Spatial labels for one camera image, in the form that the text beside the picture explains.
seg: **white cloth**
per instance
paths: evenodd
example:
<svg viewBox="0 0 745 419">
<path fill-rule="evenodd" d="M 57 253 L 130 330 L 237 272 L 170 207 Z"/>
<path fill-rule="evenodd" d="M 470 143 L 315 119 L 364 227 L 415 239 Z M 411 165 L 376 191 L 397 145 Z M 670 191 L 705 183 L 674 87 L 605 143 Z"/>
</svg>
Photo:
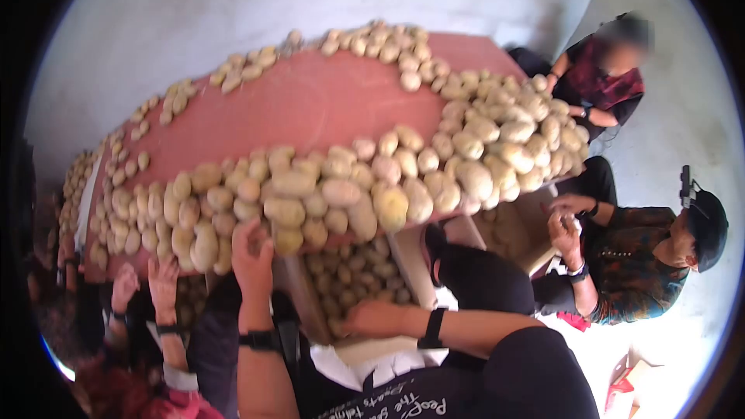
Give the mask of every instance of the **white cloth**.
<svg viewBox="0 0 745 419">
<path fill-rule="evenodd" d="M 359 365 L 348 366 L 332 346 L 311 347 L 313 363 L 324 376 L 351 390 L 362 391 L 367 376 L 372 373 L 372 386 L 388 383 L 394 377 L 414 369 L 438 366 L 440 363 L 428 351 L 404 350 L 383 357 L 370 359 Z"/>
</svg>

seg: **pile of potatoes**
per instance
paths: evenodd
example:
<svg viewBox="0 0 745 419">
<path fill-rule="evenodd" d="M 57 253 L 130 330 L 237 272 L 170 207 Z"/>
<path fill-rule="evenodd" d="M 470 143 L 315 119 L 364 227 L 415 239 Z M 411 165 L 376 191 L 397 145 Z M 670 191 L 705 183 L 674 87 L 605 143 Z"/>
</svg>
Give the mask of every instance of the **pile of potatoes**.
<svg viewBox="0 0 745 419">
<path fill-rule="evenodd" d="M 79 153 L 65 174 L 65 183 L 62 186 L 64 203 L 60 216 L 57 218 L 60 225 L 60 238 L 65 234 L 74 234 L 78 231 L 80 198 L 83 197 L 83 189 L 85 189 L 88 178 L 93 172 L 93 164 L 98 160 L 102 150 L 97 149 L 95 152 Z"/>
<path fill-rule="evenodd" d="M 176 283 L 176 318 L 180 327 L 189 335 L 194 322 L 204 311 L 207 286 L 203 275 L 179 277 Z"/>
<path fill-rule="evenodd" d="M 335 339 L 347 334 L 342 321 L 347 311 L 363 299 L 411 304 L 411 291 L 398 273 L 385 237 L 372 242 L 303 256 L 321 308 Z"/>
<path fill-rule="evenodd" d="M 333 145 L 326 154 L 297 156 L 292 146 L 280 145 L 237 161 L 201 164 L 165 187 L 153 183 L 128 191 L 124 182 L 147 168 L 149 155 L 128 161 L 124 131 L 109 135 L 104 196 L 90 222 L 98 234 L 94 262 L 105 268 L 108 255 L 133 255 L 142 245 L 159 256 L 174 253 L 184 270 L 222 275 L 230 270 L 236 223 L 254 217 L 271 230 L 279 255 L 295 255 L 303 245 L 323 248 L 332 234 L 351 231 L 356 242 L 369 242 L 379 229 L 395 233 L 433 213 L 490 210 L 547 180 L 581 172 L 589 135 L 568 116 L 567 104 L 545 91 L 545 77 L 520 85 L 486 70 L 456 73 L 432 56 L 428 36 L 418 26 L 373 21 L 349 31 L 332 29 L 308 47 L 326 56 L 348 50 L 397 64 L 404 90 L 416 91 L 424 82 L 449 100 L 430 145 L 412 127 L 396 125 L 378 140 Z M 294 30 L 279 47 L 231 54 L 209 84 L 229 93 L 303 45 Z M 198 92 L 191 79 L 173 83 L 161 123 L 182 113 Z M 147 133 L 144 115 L 158 103 L 154 96 L 135 110 L 131 121 L 140 124 L 133 139 Z"/>
</svg>

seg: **hand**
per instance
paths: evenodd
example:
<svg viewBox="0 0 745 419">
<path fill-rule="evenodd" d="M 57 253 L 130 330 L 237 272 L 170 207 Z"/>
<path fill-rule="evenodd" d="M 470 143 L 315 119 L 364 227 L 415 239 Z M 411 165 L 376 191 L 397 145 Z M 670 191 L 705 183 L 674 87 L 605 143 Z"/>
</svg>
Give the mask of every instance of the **hand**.
<svg viewBox="0 0 745 419">
<path fill-rule="evenodd" d="M 548 83 L 546 85 L 546 92 L 551 94 L 554 92 L 554 87 L 556 86 L 556 83 L 559 82 L 559 78 L 553 73 L 549 73 L 546 75 L 546 81 Z"/>
<path fill-rule="evenodd" d="M 147 282 L 150 284 L 150 296 L 155 307 L 155 323 L 172 325 L 176 323 L 176 280 L 179 277 L 179 266 L 176 257 L 165 259 L 150 258 L 147 262 Z"/>
<path fill-rule="evenodd" d="M 240 224 L 232 235 L 232 267 L 244 301 L 269 301 L 274 243 L 258 218 Z"/>
<path fill-rule="evenodd" d="M 567 225 L 564 228 L 562 218 Z M 554 212 L 548 219 L 548 236 L 551 237 L 551 245 L 554 246 L 564 257 L 564 264 L 569 270 L 575 272 L 582 267 L 582 252 L 580 249 L 580 232 L 574 226 L 574 217 L 571 214 Z"/>
<path fill-rule="evenodd" d="M 64 234 L 60 238 L 60 250 L 57 252 L 57 267 L 65 268 L 65 260 L 75 257 L 75 236 Z"/>
<path fill-rule="evenodd" d="M 125 263 L 119 268 L 114 278 L 114 290 L 111 294 L 111 309 L 114 312 L 126 312 L 132 295 L 139 289 L 139 280 L 132 264 Z"/>
<path fill-rule="evenodd" d="M 578 196 L 576 194 L 564 194 L 551 202 L 551 210 L 560 213 L 577 215 L 580 212 L 589 212 L 598 201 L 590 196 Z"/>
<path fill-rule="evenodd" d="M 423 317 L 417 318 L 416 312 Z M 415 319 L 422 319 L 424 327 Z M 424 336 L 429 320 L 429 312 L 416 306 L 399 306 L 377 300 L 363 300 L 347 313 L 344 321 L 345 332 L 354 333 L 370 339 L 386 339 L 393 336 L 409 335 L 414 338 Z"/>
</svg>

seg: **box of potatoes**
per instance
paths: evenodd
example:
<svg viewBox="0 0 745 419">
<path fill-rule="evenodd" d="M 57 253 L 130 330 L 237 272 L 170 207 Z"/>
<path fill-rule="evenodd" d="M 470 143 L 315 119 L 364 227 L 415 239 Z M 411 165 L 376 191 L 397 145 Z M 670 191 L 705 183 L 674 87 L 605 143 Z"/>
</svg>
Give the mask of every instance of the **box of potatoes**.
<svg viewBox="0 0 745 419">
<path fill-rule="evenodd" d="M 341 324 L 365 298 L 434 308 L 434 287 L 419 249 L 421 232 L 415 227 L 367 243 L 285 257 L 279 268 L 275 263 L 275 286 L 291 294 L 308 338 L 333 345 L 348 365 L 415 348 L 416 340 L 407 337 L 347 336 Z"/>
</svg>

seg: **patterned shirt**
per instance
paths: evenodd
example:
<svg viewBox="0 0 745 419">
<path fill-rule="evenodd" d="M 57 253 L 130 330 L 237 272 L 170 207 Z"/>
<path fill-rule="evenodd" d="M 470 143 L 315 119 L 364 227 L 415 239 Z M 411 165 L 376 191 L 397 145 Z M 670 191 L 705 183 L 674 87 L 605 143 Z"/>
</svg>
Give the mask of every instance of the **patterned shirt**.
<svg viewBox="0 0 745 419">
<path fill-rule="evenodd" d="M 689 269 L 665 265 L 652 251 L 668 237 L 673 220 L 669 208 L 615 209 L 605 233 L 585 249 L 598 289 L 590 321 L 613 325 L 651 319 L 670 309 Z"/>
</svg>

